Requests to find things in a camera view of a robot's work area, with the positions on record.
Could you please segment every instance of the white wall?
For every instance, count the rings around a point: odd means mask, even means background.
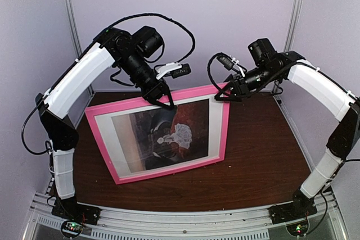
[[[44,191],[48,156],[33,156],[21,144],[20,129],[44,93],[74,61],[64,0],[0,0],[0,238],[19,239],[35,191]],[[79,116],[79,107],[72,118]],[[44,150],[46,132],[37,114],[26,141]]]
[[[293,49],[356,95],[360,95],[359,41],[359,0],[304,0]],[[308,93],[290,83],[284,86],[284,104],[317,164],[338,123]],[[360,143],[349,157],[360,158]],[[349,163],[333,183],[351,239],[359,239],[359,179],[360,164]]]
[[[173,89],[210,84],[206,64],[219,51],[236,56],[247,67],[254,67],[247,49],[251,42],[268,37],[279,51],[282,50],[292,3],[293,0],[73,0],[83,48],[104,27],[135,13],[162,13],[189,28],[197,42],[194,54],[188,58],[192,74],[176,80],[169,79]],[[187,34],[161,19],[135,19],[118,27],[133,33],[145,24],[156,27],[165,39],[165,55],[159,63],[176,61],[190,49]],[[213,65],[213,70],[218,82],[228,75],[219,63]],[[101,75],[94,82],[94,89],[131,90],[109,81],[110,74],[114,72],[112,69]],[[128,80],[125,74],[120,78]]]

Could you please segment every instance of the wooden tabletop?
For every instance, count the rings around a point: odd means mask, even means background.
[[[96,93],[91,105],[138,97]],[[229,210],[291,200],[309,175],[304,156],[268,93],[230,105],[225,160],[182,173],[116,185],[87,119],[78,127],[74,181],[79,202],[146,211]]]

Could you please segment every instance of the robotic arm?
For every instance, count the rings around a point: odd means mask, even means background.
[[[346,91],[294,51],[277,53],[268,39],[258,39],[248,46],[256,68],[248,73],[235,58],[218,53],[208,64],[211,82],[218,88],[215,99],[241,101],[259,92],[270,82],[286,79],[302,87],[318,99],[339,121],[331,134],[325,154],[310,176],[293,194],[293,202],[271,207],[274,224],[303,218],[305,213],[315,214],[314,197],[333,180],[346,161],[350,151],[360,138],[360,99]],[[223,88],[216,85],[210,73],[210,65],[217,59],[230,75]]]
[[[177,24],[190,35],[193,41],[192,49],[181,60],[194,50],[194,36],[180,23],[157,13],[144,13],[127,18],[141,16],[164,18]],[[48,133],[51,145],[49,151],[53,169],[51,173],[55,179],[57,197],[52,213],[78,223],[96,224],[100,209],[77,204],[73,185],[73,154],[79,136],[68,117],[71,106],[103,71],[110,67],[117,67],[119,71],[110,77],[112,81],[128,85],[114,79],[115,75],[124,70],[130,76],[130,81],[134,83],[134,86],[141,89],[145,100],[153,105],[172,109],[174,103],[164,77],[177,78],[191,72],[188,64],[179,63],[181,60],[158,65],[158,69],[150,68],[147,63],[151,61],[146,58],[149,58],[161,46],[163,46],[163,51],[160,57],[164,52],[164,41],[160,34],[154,28],[144,26],[131,35],[127,31],[113,28],[116,23],[100,32],[93,43],[57,82],[44,95],[38,94],[36,98],[40,120]],[[159,101],[164,95],[168,96],[169,104]]]

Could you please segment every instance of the pink frame border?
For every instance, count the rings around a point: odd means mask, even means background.
[[[218,91],[214,86],[207,85],[204,87],[196,87],[196,88],[174,91],[174,92],[172,92],[172,96],[173,96],[174,101],[179,101],[179,100],[187,99],[187,98],[195,98],[195,97],[207,96],[210,94],[216,94],[217,92]],[[163,97],[160,99],[160,101],[167,102],[169,100],[167,97]],[[115,169],[113,163],[111,162],[111,158],[106,149],[105,143],[102,140],[100,130],[95,121],[95,116],[109,114],[112,112],[124,111],[124,110],[128,110],[128,109],[133,109],[133,108],[145,107],[145,106],[149,106],[149,105],[150,104],[147,101],[145,101],[142,97],[140,97],[140,98],[126,99],[125,101],[117,101],[117,102],[107,103],[104,105],[92,106],[92,107],[86,108],[86,110],[85,110],[86,117],[87,117],[89,125],[92,129],[96,143],[100,149],[101,155],[102,155],[103,159],[105,160],[107,168],[109,169],[109,172],[116,184],[130,183],[130,182],[155,178],[155,177],[159,177],[159,176],[164,176],[164,175],[168,175],[168,174],[179,173],[181,171],[194,169],[197,167],[202,167],[205,165],[209,165],[209,164],[212,164],[215,162],[220,162],[220,161],[224,160],[225,149],[226,149],[227,129],[228,129],[228,119],[229,119],[229,109],[230,109],[230,104],[228,102],[223,102],[222,127],[221,127],[221,135],[220,135],[220,151],[219,151],[218,157],[208,159],[206,161],[202,161],[197,164],[185,165],[183,167],[178,167],[178,168],[174,168],[174,169],[164,169],[162,171],[148,173],[146,175],[137,175],[137,176],[129,176],[129,177],[125,177],[125,178],[120,178],[116,172],[116,169]]]

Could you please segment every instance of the framed picture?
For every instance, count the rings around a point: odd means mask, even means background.
[[[116,184],[174,174],[224,160],[229,104],[211,86],[172,92],[175,109],[143,98],[85,113]]]

